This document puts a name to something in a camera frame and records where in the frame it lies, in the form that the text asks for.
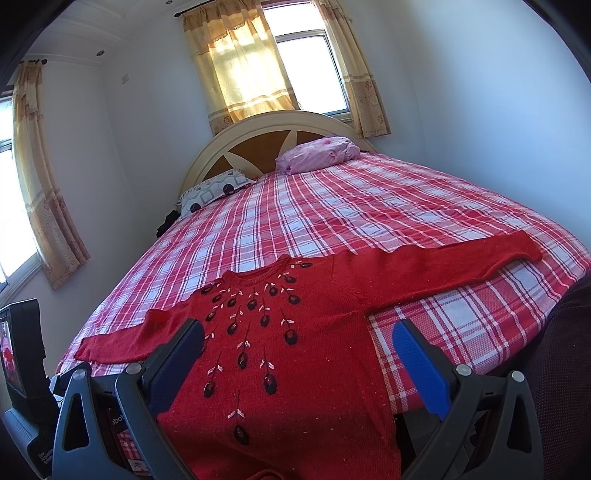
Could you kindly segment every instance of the silver bolt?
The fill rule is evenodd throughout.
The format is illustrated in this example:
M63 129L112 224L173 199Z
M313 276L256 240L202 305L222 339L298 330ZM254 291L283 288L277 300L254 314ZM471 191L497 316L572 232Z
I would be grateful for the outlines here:
M523 380L525 380L525 375L523 373L521 373L519 370L514 370L511 373L511 378L513 378L513 380L515 380L516 382L523 382Z
M469 377L470 375L472 375L472 369L464 364L460 364L456 367L456 372L458 372L458 374L460 374L463 377Z
M72 378L74 380L82 380L86 376L86 370L79 368L78 370L74 370L72 374Z
M129 375L135 375L140 373L142 370L142 366L138 363L133 363L133 364L129 364L127 366L127 368L125 369L125 371L129 374Z

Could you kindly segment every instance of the device screen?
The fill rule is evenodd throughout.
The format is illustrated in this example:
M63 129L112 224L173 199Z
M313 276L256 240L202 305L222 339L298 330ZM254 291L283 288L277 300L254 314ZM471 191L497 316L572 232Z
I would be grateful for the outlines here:
M0 349L2 349L2 366L4 367L6 380L13 387L24 393L21 377L18 373L17 359L14 358L10 325L8 322L0 322Z

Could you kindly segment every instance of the ceiling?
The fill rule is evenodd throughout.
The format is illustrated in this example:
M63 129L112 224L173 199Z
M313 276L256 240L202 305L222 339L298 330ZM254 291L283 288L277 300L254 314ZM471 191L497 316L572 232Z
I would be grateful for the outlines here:
M74 0L37 38L25 58L91 66L112 57L137 29L203 0Z

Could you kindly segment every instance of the curtain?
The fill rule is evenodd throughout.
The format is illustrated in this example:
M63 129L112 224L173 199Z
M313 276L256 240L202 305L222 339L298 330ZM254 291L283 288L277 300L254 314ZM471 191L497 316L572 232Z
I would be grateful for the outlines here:
M183 15L213 134L258 113L297 109L259 0L217 0Z
M364 138L389 135L390 125L378 87L353 33L351 19L343 13L337 0L311 1L320 11L333 44L355 131Z
M41 266L52 286L60 287L90 258L56 186L43 120L41 63L18 68L12 93L12 141L18 180L33 229Z

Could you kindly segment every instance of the bed sheet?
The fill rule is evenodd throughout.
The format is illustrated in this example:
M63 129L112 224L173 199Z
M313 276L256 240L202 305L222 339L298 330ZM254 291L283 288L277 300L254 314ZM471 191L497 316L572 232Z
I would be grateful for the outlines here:
M544 326L566 290L591 268L585 247L543 215L453 176L379 154L256 185L175 223L101 303L64 354L73 367L84 337L141 323L226 270L247 271L281 254L322 256L366 247L437 247L516 229L540 246L536 265L515 261L491 281L394 306L368 318L393 413L422 405L392 347L395 322L411 319L455 363L497 367ZM92 364L93 375L124 365Z

